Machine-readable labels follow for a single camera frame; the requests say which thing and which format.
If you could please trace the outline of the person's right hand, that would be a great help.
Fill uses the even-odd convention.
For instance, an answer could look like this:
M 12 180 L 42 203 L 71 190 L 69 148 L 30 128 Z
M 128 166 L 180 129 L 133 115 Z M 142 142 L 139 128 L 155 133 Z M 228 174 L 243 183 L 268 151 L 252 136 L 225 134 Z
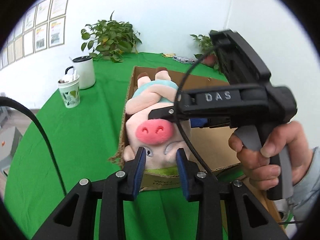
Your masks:
M 259 190 L 269 190 L 278 185 L 281 168 L 271 164 L 270 160 L 285 146 L 290 155 L 293 185 L 303 179 L 313 159 L 313 150 L 309 148 L 303 126 L 297 121 L 274 128 L 258 151 L 247 148 L 235 134 L 231 135 L 228 143 L 236 152 L 251 185 Z

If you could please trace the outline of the light blue sleeve forearm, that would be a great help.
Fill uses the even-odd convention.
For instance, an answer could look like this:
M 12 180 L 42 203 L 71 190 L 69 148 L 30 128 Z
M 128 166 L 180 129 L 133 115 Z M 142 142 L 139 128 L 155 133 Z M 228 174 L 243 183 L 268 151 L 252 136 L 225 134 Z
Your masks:
M 287 203 L 295 220 L 306 220 L 319 196 L 320 175 L 319 147 L 313 149 L 310 167 L 303 179 L 293 187 L 293 195 Z

